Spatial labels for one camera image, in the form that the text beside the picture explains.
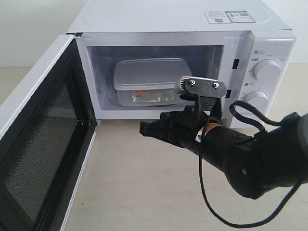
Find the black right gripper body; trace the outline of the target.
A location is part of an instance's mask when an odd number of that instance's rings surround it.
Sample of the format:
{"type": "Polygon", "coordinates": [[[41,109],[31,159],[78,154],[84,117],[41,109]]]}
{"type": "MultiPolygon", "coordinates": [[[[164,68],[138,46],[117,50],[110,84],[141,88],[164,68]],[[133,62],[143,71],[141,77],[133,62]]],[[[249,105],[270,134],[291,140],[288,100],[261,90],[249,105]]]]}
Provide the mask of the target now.
{"type": "Polygon", "coordinates": [[[163,121],[162,141],[180,148],[199,148],[200,142],[195,138],[199,130],[206,124],[207,115],[204,112],[201,112],[198,118],[188,110],[163,112],[160,119],[163,121]]]}

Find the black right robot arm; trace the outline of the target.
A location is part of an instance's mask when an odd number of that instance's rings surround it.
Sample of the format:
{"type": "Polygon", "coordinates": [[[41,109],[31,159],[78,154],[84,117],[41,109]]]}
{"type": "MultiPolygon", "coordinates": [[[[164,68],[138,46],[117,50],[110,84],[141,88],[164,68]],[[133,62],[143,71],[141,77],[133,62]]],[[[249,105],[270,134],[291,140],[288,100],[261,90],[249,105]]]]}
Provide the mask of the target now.
{"type": "Polygon", "coordinates": [[[277,187],[308,181],[306,115],[288,115],[276,129],[247,136],[206,113],[173,111],[154,122],[141,122],[140,134],[202,157],[246,198],[258,199],[277,187]]]}

